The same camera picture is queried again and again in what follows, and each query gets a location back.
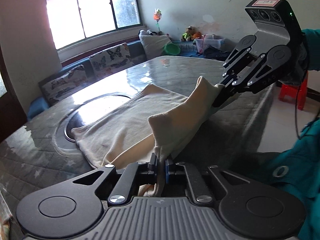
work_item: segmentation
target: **window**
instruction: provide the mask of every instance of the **window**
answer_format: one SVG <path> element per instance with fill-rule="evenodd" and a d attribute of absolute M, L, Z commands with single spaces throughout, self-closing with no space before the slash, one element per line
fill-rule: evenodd
<path fill-rule="evenodd" d="M 56 49 L 132 25 L 140 25 L 136 0 L 47 0 Z"/>

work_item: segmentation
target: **red plastic stool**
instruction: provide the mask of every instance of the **red plastic stool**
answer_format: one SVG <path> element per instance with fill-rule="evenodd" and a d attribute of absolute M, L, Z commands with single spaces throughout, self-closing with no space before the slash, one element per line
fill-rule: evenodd
<path fill-rule="evenodd" d="M 299 90 L 299 94 L 298 94 L 298 109 L 299 110 L 303 110 L 304 103 L 306 102 L 307 83 L 308 83 L 308 73 L 307 73 L 304 81 L 301 84 L 301 87 L 300 87 L 300 90 Z M 282 84 L 281 91 L 280 91 L 278 99 L 281 100 L 281 101 L 284 101 L 284 97 L 286 95 L 288 95 L 288 96 L 290 96 L 290 97 L 295 99 L 297 97 L 298 88 L 299 87 L 287 86 L 287 85 L 283 85 Z"/>

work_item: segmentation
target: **pillow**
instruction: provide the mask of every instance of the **pillow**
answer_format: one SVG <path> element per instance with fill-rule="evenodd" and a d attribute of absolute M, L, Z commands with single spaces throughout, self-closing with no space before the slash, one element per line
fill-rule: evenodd
<path fill-rule="evenodd" d="M 98 80 L 134 65 L 126 43 L 97 52 L 89 60 Z"/>
<path fill-rule="evenodd" d="M 161 36 L 139 36 L 141 44 L 147 55 L 147 59 L 159 57 L 163 53 L 163 48 L 166 44 L 170 43 L 168 35 Z"/>
<path fill-rule="evenodd" d="M 83 65 L 72 68 L 61 77 L 55 78 L 41 87 L 41 90 L 52 106 L 75 92 L 89 86 Z"/>

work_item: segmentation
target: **door glass panel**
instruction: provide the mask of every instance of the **door glass panel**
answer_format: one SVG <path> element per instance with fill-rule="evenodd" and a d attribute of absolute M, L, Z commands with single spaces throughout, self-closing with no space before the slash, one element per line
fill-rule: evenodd
<path fill-rule="evenodd" d="M 2 80 L 2 76 L 0 74 L 0 97 L 2 97 L 5 93 L 7 92 L 3 80 Z"/>

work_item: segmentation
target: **person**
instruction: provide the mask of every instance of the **person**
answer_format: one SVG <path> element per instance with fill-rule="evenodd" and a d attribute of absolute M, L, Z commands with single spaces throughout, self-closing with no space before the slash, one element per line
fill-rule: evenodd
<path fill-rule="evenodd" d="M 309 70 L 320 71 L 320 30 L 303 30 L 309 50 Z M 301 240 L 320 239 L 320 118 L 305 125 L 292 149 L 238 157 L 231 170 L 289 192 L 306 208 Z"/>

